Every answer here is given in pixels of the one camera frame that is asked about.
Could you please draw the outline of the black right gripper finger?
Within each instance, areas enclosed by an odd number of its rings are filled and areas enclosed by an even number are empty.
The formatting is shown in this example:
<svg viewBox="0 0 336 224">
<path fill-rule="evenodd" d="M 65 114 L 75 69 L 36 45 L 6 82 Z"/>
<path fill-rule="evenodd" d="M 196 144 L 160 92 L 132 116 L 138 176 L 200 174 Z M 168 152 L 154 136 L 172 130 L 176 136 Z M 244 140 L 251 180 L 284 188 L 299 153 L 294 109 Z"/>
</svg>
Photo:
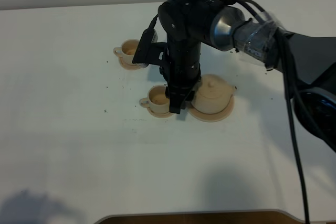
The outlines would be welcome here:
<svg viewBox="0 0 336 224">
<path fill-rule="evenodd" d="M 186 107 L 187 90 L 182 87 L 176 87 L 168 84 L 165 95 L 169 99 L 169 112 L 180 114 Z"/>
<path fill-rule="evenodd" d="M 195 93 L 198 90 L 198 88 L 202 85 L 201 81 L 198 81 L 193 88 L 191 89 L 190 93 L 188 94 L 188 96 L 186 97 L 185 101 L 184 101 L 184 109 L 186 109 L 188 106 L 190 106 L 191 102 L 193 101 L 194 97 L 195 97 Z"/>
</svg>

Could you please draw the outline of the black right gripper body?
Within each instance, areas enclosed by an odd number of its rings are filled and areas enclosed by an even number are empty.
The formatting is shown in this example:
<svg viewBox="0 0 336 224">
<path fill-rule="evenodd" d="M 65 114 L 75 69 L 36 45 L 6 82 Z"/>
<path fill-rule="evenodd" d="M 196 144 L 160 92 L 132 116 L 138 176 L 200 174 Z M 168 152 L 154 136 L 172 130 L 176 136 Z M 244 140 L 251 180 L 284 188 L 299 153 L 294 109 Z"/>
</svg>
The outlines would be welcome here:
<svg viewBox="0 0 336 224">
<path fill-rule="evenodd" d="M 201 43 L 168 41 L 160 63 L 167 82 L 167 95 L 187 95 L 200 79 Z"/>
</svg>

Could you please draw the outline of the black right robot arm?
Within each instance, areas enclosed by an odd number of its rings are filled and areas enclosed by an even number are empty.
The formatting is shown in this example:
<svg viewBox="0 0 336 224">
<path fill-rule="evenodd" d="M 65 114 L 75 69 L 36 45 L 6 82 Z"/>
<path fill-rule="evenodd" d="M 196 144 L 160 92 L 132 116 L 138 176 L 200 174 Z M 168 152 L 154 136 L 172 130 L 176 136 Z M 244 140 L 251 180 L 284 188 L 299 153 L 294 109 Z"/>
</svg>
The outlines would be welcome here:
<svg viewBox="0 0 336 224">
<path fill-rule="evenodd" d="M 201 44 L 235 49 L 281 72 L 301 125 L 335 148 L 335 38 L 286 31 L 252 0 L 167 0 L 158 16 L 167 34 L 160 72 L 172 113 L 193 98 Z"/>
</svg>

